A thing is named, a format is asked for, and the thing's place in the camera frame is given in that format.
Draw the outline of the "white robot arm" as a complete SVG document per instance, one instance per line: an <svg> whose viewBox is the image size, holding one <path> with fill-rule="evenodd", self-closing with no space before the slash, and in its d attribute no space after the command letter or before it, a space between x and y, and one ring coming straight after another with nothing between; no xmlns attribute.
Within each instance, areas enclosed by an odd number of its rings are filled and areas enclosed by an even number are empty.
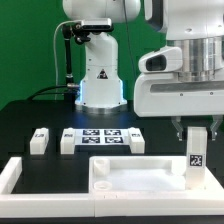
<svg viewBox="0 0 224 224"><path fill-rule="evenodd" d="M122 102L118 45L106 33L140 11L166 45L142 56L134 86L140 117L224 116L224 0L63 0L75 22L73 35L86 48L81 110L97 112Z"/></svg>

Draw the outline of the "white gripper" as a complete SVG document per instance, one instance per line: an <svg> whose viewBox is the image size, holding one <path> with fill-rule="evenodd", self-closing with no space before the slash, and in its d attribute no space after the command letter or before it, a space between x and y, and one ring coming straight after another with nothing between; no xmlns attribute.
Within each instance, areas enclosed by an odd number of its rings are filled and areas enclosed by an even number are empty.
<svg viewBox="0 0 224 224"><path fill-rule="evenodd" d="M134 111L139 117L173 116L180 141L186 138L180 116L213 115L208 136L215 141L223 122L224 80L179 82L174 73L141 74L134 87Z"/></svg>

